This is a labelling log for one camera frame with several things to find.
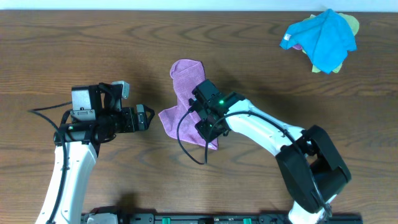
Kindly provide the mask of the blue microfibre cloth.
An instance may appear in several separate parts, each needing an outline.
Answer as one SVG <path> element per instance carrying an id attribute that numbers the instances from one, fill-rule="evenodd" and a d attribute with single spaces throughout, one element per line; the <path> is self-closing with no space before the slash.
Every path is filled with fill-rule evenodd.
<path id="1" fill-rule="evenodd" d="M 313 67 L 331 73 L 343 64 L 349 52 L 357 50 L 354 33 L 347 15 L 332 9 L 292 24 L 286 30 L 280 47 L 284 50 L 301 47 Z"/>

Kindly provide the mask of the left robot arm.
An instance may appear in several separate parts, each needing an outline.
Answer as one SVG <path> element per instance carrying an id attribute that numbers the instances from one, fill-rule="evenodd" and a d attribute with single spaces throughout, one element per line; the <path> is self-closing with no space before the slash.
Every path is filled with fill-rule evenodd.
<path id="1" fill-rule="evenodd" d="M 55 164 L 37 223 L 79 223 L 100 146 L 119 133 L 149 128 L 154 110 L 143 104 L 123 107 L 128 96 L 124 81 L 72 87 L 72 108 L 53 125 Z"/>

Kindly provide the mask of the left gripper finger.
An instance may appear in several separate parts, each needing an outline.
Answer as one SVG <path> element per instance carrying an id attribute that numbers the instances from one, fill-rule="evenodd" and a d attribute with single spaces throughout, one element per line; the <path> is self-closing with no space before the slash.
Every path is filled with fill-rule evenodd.
<path id="1" fill-rule="evenodd" d="M 148 117 L 154 117 L 155 111 L 154 111 L 153 109 L 149 108 L 149 107 L 146 106 L 146 105 L 143 105 L 143 109 L 144 109 L 144 112 L 145 112 L 145 113 L 149 113 L 149 116 L 148 116 Z"/>
<path id="2" fill-rule="evenodd" d="M 151 123 L 152 119 L 153 119 L 152 116 L 146 117 L 146 120 L 144 121 L 144 127 L 145 127 L 145 129 L 149 129 L 149 126 L 150 126 L 150 123 Z"/>

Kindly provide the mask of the purple microfibre cloth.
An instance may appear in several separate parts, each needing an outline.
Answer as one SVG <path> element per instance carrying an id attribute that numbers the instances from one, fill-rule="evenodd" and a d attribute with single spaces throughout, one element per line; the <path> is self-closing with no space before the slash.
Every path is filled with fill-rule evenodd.
<path id="1" fill-rule="evenodd" d="M 177 105 L 159 113 L 164 130 L 171 138 L 179 137 L 181 141 L 205 146 L 205 140 L 195 129 L 195 124 L 200 120 L 199 115 L 196 112 L 186 114 L 190 108 L 188 100 L 193 98 L 193 89 L 205 81 L 203 64 L 196 60 L 180 59 L 172 65 L 170 76 Z"/>

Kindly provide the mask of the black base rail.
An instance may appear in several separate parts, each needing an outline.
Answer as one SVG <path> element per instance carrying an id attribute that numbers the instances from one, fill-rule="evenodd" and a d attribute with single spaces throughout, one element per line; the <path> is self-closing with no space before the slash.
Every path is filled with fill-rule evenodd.
<path id="1" fill-rule="evenodd" d="M 89 213 L 81 217 L 81 224 L 289 224 L 287 215 L 265 213 L 260 215 L 155 215 L 136 213 Z"/>

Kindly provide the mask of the yellow-green microfibre cloth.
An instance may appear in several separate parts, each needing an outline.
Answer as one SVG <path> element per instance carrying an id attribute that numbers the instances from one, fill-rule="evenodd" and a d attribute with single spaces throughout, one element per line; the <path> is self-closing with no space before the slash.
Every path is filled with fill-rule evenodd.
<path id="1" fill-rule="evenodd" d="M 346 21 L 346 22 L 348 23 L 348 25 L 350 26 L 353 35 L 355 36 L 355 35 L 358 33 L 358 31 L 359 31 L 359 26 L 360 26 L 359 21 L 357 20 L 357 18 L 355 18 L 354 16 L 351 16 L 351 15 L 343 14 L 343 13 L 338 13 L 338 14 L 339 14 L 342 18 L 345 19 L 345 21 Z M 304 21 L 313 19 L 313 18 L 315 18 L 315 17 L 316 17 L 315 15 L 311 14 L 310 17 L 304 19 Z M 335 69 L 333 69 L 332 72 L 333 72 L 333 73 L 338 73 L 338 72 L 341 70 L 342 66 L 343 66 L 343 64 L 341 63 L 341 64 L 338 65 Z M 312 72 L 313 72 L 313 73 L 320 73 L 321 70 L 318 69 L 316 66 L 313 65 L 313 66 L 312 66 Z"/>

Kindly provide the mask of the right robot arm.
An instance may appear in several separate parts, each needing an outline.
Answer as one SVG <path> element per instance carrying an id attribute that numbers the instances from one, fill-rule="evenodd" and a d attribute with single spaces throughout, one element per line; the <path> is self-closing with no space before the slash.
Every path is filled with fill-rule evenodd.
<path id="1" fill-rule="evenodd" d="M 195 128 L 207 144 L 233 131 L 275 157 L 294 200 L 289 222 L 321 223 L 332 217 L 330 204 L 351 180 L 351 173 L 323 128 L 282 122 L 239 93 L 223 94 L 210 80 L 197 85 L 192 94 L 189 112 L 199 115 Z"/>

